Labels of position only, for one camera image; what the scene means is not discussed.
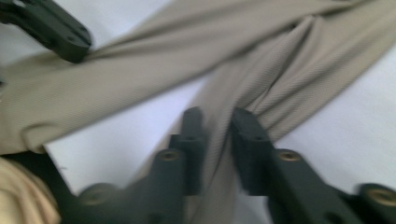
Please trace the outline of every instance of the ribbed fabric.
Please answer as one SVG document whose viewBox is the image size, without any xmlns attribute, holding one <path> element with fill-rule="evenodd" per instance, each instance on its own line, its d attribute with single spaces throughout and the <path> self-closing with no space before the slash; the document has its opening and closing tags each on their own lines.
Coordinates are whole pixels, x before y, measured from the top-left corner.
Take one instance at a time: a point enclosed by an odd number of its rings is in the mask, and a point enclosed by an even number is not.
<svg viewBox="0 0 396 224">
<path fill-rule="evenodd" d="M 396 1 L 179 0 L 72 65 L 41 55 L 5 69 L 3 154 L 40 146 L 215 68 L 192 105 L 205 113 L 205 190 L 190 223 L 231 223 L 235 106 L 274 140 L 329 102 L 396 40 Z"/>
</svg>

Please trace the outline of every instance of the brass insert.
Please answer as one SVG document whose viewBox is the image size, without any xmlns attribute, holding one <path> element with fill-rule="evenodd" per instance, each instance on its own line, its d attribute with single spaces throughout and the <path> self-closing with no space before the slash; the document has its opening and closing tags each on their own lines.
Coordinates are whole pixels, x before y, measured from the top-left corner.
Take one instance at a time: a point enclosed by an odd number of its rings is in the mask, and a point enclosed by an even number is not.
<svg viewBox="0 0 396 224">
<path fill-rule="evenodd" d="M 284 151 L 279 153 L 279 158 L 283 161 L 299 161 L 301 159 L 301 157 L 297 153 L 291 151 Z"/>
<path fill-rule="evenodd" d="M 396 206 L 396 193 L 387 189 L 369 189 L 367 194 L 375 202 L 385 206 Z"/>
</svg>

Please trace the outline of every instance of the white surface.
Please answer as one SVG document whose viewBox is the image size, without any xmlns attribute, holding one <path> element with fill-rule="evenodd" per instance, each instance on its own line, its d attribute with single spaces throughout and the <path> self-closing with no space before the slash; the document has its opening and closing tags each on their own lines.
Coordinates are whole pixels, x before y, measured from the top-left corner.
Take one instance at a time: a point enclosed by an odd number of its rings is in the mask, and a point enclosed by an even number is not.
<svg viewBox="0 0 396 224">
<path fill-rule="evenodd" d="M 168 0 L 57 2 L 90 28 L 97 45 L 103 45 L 135 27 Z M 43 50 L 11 26 L 0 24 L 0 39 L 0 65 Z M 363 182 L 396 188 L 395 59 L 393 49 L 354 85 L 276 144 L 303 153 L 322 177 L 340 189 L 351 192 L 353 186 Z M 78 192 L 96 181 L 120 186 L 129 182 L 203 83 L 201 79 L 186 84 L 49 144 L 72 190 Z M 235 223 L 270 223 L 263 212 L 262 198 L 239 194 Z"/>
</svg>

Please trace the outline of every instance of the black plastic clip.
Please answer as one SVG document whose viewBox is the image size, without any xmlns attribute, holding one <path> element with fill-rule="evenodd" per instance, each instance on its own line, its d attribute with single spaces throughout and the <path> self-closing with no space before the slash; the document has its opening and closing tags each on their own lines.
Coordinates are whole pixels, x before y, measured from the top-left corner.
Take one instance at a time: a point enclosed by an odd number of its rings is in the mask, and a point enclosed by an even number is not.
<svg viewBox="0 0 396 224">
<path fill-rule="evenodd" d="M 0 0 L 0 22 L 21 27 L 71 63 L 81 62 L 92 44 L 88 29 L 51 0 Z"/>
</svg>

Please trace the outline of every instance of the fabric strap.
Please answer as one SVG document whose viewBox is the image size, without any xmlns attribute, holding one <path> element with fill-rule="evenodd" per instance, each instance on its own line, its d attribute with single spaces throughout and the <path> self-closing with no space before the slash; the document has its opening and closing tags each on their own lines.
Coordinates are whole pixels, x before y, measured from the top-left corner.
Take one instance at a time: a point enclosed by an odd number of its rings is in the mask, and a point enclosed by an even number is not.
<svg viewBox="0 0 396 224">
<path fill-rule="evenodd" d="M 329 102 L 396 40 L 394 0 L 178 0 L 78 65 L 52 54 L 15 63 L 0 103 L 2 154 L 41 146 L 210 69 L 205 191 L 191 223 L 231 223 L 233 108 L 274 140 Z"/>
</svg>

